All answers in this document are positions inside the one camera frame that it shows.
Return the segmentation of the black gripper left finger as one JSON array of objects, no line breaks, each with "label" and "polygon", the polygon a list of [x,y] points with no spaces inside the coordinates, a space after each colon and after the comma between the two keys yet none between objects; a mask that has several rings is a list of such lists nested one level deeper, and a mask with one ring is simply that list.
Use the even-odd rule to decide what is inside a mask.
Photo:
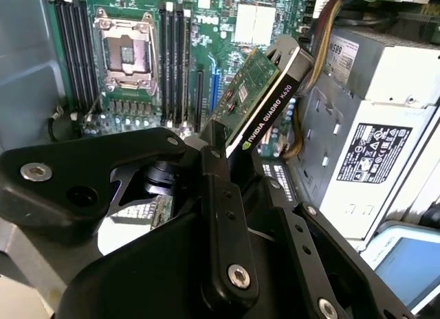
[{"label": "black gripper left finger", "polygon": [[222,133],[212,123],[207,140],[181,140],[155,128],[2,153],[1,221],[10,231],[1,251],[60,307],[75,277],[106,256],[97,233],[109,215],[158,195],[173,198],[170,221],[206,208],[243,210]]}]

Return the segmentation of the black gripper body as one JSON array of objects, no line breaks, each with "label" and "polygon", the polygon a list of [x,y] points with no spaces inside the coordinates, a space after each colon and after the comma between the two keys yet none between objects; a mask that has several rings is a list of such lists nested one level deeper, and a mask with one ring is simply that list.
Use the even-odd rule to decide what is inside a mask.
[{"label": "black gripper body", "polygon": [[58,318],[299,318],[272,237],[242,209],[188,213],[88,265]]}]

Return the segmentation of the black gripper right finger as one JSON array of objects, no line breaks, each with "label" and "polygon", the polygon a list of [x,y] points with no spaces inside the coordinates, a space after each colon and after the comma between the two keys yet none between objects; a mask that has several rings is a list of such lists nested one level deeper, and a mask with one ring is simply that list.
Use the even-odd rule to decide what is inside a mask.
[{"label": "black gripper right finger", "polygon": [[319,209],[287,200],[255,150],[236,148],[228,161],[248,227],[272,237],[280,252],[275,273],[299,318],[413,317]]}]

